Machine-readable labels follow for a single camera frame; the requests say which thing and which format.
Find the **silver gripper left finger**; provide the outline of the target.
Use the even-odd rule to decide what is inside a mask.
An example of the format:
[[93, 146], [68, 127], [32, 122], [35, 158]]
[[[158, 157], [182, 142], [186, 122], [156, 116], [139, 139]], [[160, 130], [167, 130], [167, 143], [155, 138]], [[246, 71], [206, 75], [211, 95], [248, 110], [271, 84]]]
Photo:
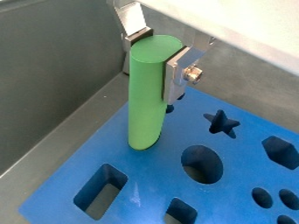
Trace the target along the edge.
[[147, 26], [141, 4], [136, 0], [107, 0], [120, 29], [125, 59], [123, 72], [129, 74], [129, 50], [141, 39], [154, 35], [154, 29]]

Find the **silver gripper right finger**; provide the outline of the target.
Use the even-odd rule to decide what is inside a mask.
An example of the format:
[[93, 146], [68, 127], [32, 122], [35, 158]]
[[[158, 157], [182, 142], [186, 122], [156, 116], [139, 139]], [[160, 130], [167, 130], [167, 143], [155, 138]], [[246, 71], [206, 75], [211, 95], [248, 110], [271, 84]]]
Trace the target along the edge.
[[191, 43], [164, 62], [163, 101], [168, 105], [182, 97], [187, 84], [200, 81], [202, 70], [196, 64], [214, 43], [214, 37], [202, 31], [188, 31], [187, 37]]

